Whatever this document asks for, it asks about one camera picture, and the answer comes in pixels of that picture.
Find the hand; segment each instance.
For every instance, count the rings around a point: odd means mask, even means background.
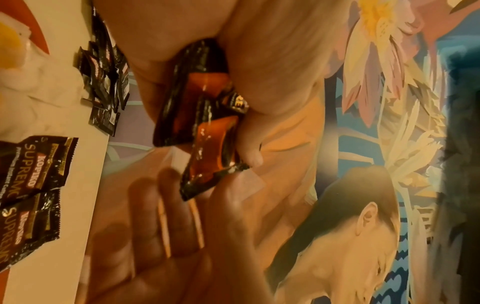
[[[230,76],[250,109],[236,148],[252,167],[272,128],[317,94],[352,0],[94,0],[135,73],[156,121],[172,59],[197,40],[216,37]]]
[[[176,171],[164,169],[158,183],[146,178],[134,182],[128,190],[131,231],[115,224],[94,237],[87,302],[272,304],[235,200],[239,178],[228,176],[210,196],[196,199],[205,241],[202,249],[189,204],[180,198]],[[160,198],[167,216],[170,258],[159,221]]]

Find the table surface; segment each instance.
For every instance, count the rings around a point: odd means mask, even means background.
[[[86,0],[25,0],[35,15],[50,54],[72,65],[90,40]],[[79,137],[70,175],[61,191],[60,239],[14,265],[4,304],[74,303],[109,137],[88,124],[91,107],[71,109],[68,136]]]

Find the skin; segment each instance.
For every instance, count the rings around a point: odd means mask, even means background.
[[[393,219],[400,227],[400,220]],[[332,304],[368,304],[392,267],[399,234],[378,218],[371,202],[358,218],[312,242],[275,294],[280,304],[328,296]]]
[[[94,238],[87,302],[273,304],[235,201],[238,182],[238,175],[229,176],[211,195],[196,198],[205,237],[201,249],[189,205],[179,195],[180,175],[165,169],[157,181],[134,182],[128,190],[131,229],[112,224]],[[169,258],[159,199],[168,218]]]
[[[173,59],[188,44],[214,37],[250,110],[236,147],[249,165],[281,121],[316,96],[316,83],[352,0],[95,0],[135,73],[155,121],[170,84]]]

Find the mural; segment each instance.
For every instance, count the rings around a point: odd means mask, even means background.
[[[462,216],[439,211],[438,202],[442,170],[459,161],[445,156],[450,58],[480,47],[479,9],[477,0],[352,2],[324,74],[323,133],[312,133],[317,157],[302,172],[313,168],[312,179],[277,200],[308,207],[282,233],[269,224],[273,211],[254,220],[246,211],[278,304],[458,303]],[[104,175],[152,148],[153,123],[133,76],[130,84]],[[255,173],[267,189],[268,173]],[[263,199],[273,195],[265,189]],[[315,199],[305,203],[307,194]],[[434,279],[433,254],[442,260]]]

